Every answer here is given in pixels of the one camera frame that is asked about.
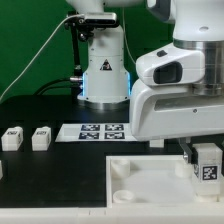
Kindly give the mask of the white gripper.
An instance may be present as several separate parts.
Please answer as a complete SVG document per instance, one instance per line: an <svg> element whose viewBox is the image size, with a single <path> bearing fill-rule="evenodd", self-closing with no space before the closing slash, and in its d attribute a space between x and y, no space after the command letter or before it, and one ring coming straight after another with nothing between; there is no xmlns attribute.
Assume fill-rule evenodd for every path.
<svg viewBox="0 0 224 224"><path fill-rule="evenodd" d="M170 43L137 59L129 122L139 141L178 140L183 159L193 152L183 137L224 133L224 45Z"/></svg>

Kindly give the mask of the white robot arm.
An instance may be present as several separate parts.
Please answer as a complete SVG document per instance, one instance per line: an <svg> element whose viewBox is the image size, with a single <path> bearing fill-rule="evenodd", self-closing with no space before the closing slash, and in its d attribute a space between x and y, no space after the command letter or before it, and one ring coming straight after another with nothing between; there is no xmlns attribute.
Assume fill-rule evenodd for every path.
<svg viewBox="0 0 224 224"><path fill-rule="evenodd" d="M77 10L89 65L81 102L113 107L130 98L131 134L139 141L224 133L224 0L66 0ZM106 7L145 1L174 24L173 41L139 57L138 80L124 68L123 30Z"/></svg>

